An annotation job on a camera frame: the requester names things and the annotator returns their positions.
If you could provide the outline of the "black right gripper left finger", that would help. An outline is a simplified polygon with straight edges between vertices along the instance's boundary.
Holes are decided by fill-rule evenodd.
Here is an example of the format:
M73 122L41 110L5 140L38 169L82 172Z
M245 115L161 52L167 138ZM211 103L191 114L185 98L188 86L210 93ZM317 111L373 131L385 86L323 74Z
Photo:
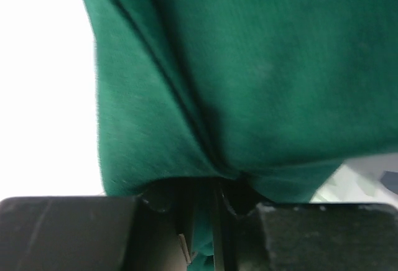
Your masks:
M1 202L2 270L186 270L192 189L134 197L15 197Z

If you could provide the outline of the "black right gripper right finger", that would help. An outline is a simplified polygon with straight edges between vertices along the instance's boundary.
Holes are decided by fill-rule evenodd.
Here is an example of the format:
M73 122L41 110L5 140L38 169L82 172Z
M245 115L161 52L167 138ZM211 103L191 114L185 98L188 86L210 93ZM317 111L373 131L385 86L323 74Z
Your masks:
M397 269L389 204L275 204L246 187L213 189L216 270Z

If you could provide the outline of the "green surgical cloth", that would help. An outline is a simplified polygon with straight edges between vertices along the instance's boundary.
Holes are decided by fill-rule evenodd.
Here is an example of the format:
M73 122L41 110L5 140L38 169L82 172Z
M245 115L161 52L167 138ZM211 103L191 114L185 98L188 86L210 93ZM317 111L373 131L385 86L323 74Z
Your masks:
M190 270L213 270L209 178L306 203L397 151L397 0L84 0L109 195L198 181Z

